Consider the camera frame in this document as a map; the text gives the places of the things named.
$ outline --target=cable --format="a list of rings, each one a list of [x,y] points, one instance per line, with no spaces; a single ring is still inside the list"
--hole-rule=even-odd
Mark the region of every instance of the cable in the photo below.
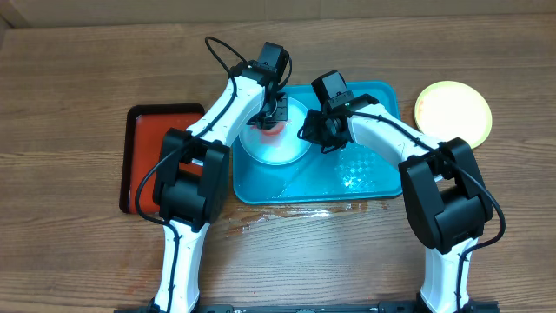
[[[216,43],[219,43],[221,45],[223,45],[224,47],[228,48],[230,51],[232,51],[236,56],[238,56],[245,64],[247,64],[247,60],[245,60],[245,58],[239,53],[237,52],[234,48],[232,48],[231,46],[229,46],[227,43],[224,43],[222,40],[214,38],[214,37],[205,37],[205,44],[207,45],[208,50],[210,51],[210,53],[213,55],[213,57],[215,57],[216,61],[218,61],[218,63],[224,68],[224,70],[226,70],[226,73],[228,74],[228,78],[232,81],[232,85],[234,86],[234,90],[232,91],[232,96],[230,97],[228,103],[226,103],[226,105],[224,106],[224,108],[222,109],[222,111],[220,113],[218,113],[218,115],[215,117],[214,120],[212,120],[210,123],[207,124],[207,126],[201,130],[199,133],[197,133],[196,135],[193,136],[194,139],[196,138],[200,138],[202,136],[204,136],[207,132],[209,132],[213,126],[215,126],[215,124],[218,122],[218,120],[220,120],[220,118],[226,113],[226,111],[229,109],[229,107],[232,105],[232,103],[234,102],[235,98],[237,97],[237,83],[235,82],[235,78],[232,75],[229,67],[222,61],[222,59],[216,54],[216,52],[212,49],[212,47],[210,46],[209,41],[214,41]],[[167,226],[170,230],[172,230],[172,232],[174,233],[174,241],[175,241],[175,248],[174,248],[174,259],[172,260],[172,268],[170,270],[170,279],[169,279],[169,297],[168,297],[168,305],[166,308],[166,312],[169,313],[170,312],[170,308],[172,306],[172,297],[174,295],[174,277],[175,277],[175,267],[177,265],[177,256],[178,256],[178,250],[180,248],[180,238],[179,238],[179,234],[177,232],[177,229],[174,227],[174,225],[172,225],[169,220],[159,220],[156,218],[153,218],[152,216],[148,216],[146,215],[142,210],[141,210],[141,204],[140,204],[140,199],[141,199],[141,193],[143,188],[145,187],[145,184],[147,183],[147,181],[155,174],[155,172],[170,158],[172,157],[175,153],[177,153],[178,151],[181,151],[183,153],[183,150],[185,148],[187,148],[187,146],[189,145],[190,141],[187,141],[186,143],[184,143],[182,146],[176,148],[175,150],[173,150],[172,152],[168,153],[167,156],[165,156],[162,160],[160,160],[148,173],[147,175],[145,175],[145,177],[142,179],[141,183],[139,184],[139,187],[137,187],[137,192],[136,192],[136,199],[135,199],[135,204],[136,204],[136,210],[137,213],[139,214],[139,216],[141,216],[142,218],[144,218],[145,220],[152,222],[152,223],[157,223],[159,225],[162,226]]]
[[[461,312],[461,276],[462,276],[462,273],[463,273],[463,263],[467,260],[467,255],[469,253],[471,253],[471,252],[473,252],[477,249],[485,248],[485,247],[487,247],[491,244],[497,243],[504,236],[504,232],[506,231],[506,219],[504,218],[504,213],[502,213],[502,208],[500,207],[500,205],[498,204],[496,199],[494,199],[494,196],[490,193],[490,191],[488,191],[481,183],[477,182],[477,180],[474,177],[472,177],[469,173],[467,173],[465,170],[463,170],[458,164],[456,164],[454,161],[452,161],[449,157],[442,154],[440,151],[438,151],[436,149],[433,149],[432,147],[423,143],[418,137],[413,136],[411,133],[409,133],[407,130],[405,130],[403,127],[401,127],[396,122],[394,122],[392,120],[389,120],[387,118],[384,118],[383,116],[376,116],[376,115],[373,115],[373,114],[360,113],[360,112],[352,112],[351,114],[354,115],[354,116],[358,116],[358,117],[373,118],[375,120],[378,120],[379,122],[384,122],[384,123],[387,123],[388,125],[394,127],[396,130],[398,130],[404,136],[409,138],[411,141],[415,142],[415,144],[417,144],[421,148],[436,154],[444,162],[450,164],[453,169],[457,170],[461,175],[465,176],[473,184],[475,184],[477,186],[477,188],[479,188],[479,190],[483,194],[485,194],[485,196],[488,197],[488,199],[492,202],[493,207],[496,210],[496,214],[498,215],[498,218],[500,220],[500,230],[498,231],[498,234],[496,234],[496,236],[493,237],[492,239],[485,241],[484,243],[477,243],[473,247],[467,248],[466,250],[463,251],[463,253],[461,253],[461,256],[460,256],[460,262],[459,262],[459,265],[458,265],[458,276],[457,276],[457,282],[456,282],[456,291],[455,291],[455,293],[456,293],[456,297],[455,297],[456,298],[456,308],[457,308],[457,312],[460,313]]]

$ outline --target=round plate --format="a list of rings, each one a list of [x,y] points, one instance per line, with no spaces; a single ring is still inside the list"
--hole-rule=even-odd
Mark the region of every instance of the round plate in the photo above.
[[[420,93],[415,122],[424,134],[442,141],[460,137],[475,148],[490,134],[493,116],[477,90],[464,83],[445,81]]]
[[[265,135],[255,126],[245,125],[240,132],[243,149],[255,160],[269,165],[283,165],[299,159],[311,146],[310,142],[297,137],[307,111],[302,103],[288,97],[288,121],[280,122],[285,123],[283,131],[278,134],[270,131],[267,134],[273,135]]]

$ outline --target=blue tray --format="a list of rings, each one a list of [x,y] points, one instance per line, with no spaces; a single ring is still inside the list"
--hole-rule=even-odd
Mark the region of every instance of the blue tray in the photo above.
[[[347,83],[360,96],[369,94],[400,118],[396,94],[383,82]],[[321,105],[310,85],[290,86],[288,97],[308,109]],[[401,194],[400,174],[369,148],[348,143],[343,150],[326,155],[313,144],[299,160],[285,165],[267,165],[252,158],[239,138],[233,145],[234,191],[248,204],[305,203],[331,200],[393,197]]]

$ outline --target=yellow plate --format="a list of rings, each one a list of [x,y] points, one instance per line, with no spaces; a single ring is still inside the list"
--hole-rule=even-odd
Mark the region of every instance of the yellow plate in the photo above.
[[[471,148],[483,143],[493,127],[493,116],[477,90],[458,82],[438,82],[420,93],[415,122],[424,134],[448,141],[456,137]]]

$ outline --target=wooden table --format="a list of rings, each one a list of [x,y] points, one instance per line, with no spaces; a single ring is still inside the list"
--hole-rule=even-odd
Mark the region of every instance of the wooden table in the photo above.
[[[473,298],[505,312],[556,306],[556,16],[382,18],[8,30],[0,50],[0,310],[111,312],[155,295],[162,229],[117,207],[125,117],[139,103],[203,103],[226,79],[204,47],[256,58],[284,45],[307,84],[331,69],[390,83],[402,119],[430,83],[468,83],[493,131],[475,150],[507,233],[473,254]],[[225,61],[235,62],[227,54]],[[483,240],[495,234],[495,217]],[[203,303],[412,299],[423,247],[401,197],[251,206],[230,190],[208,232]]]

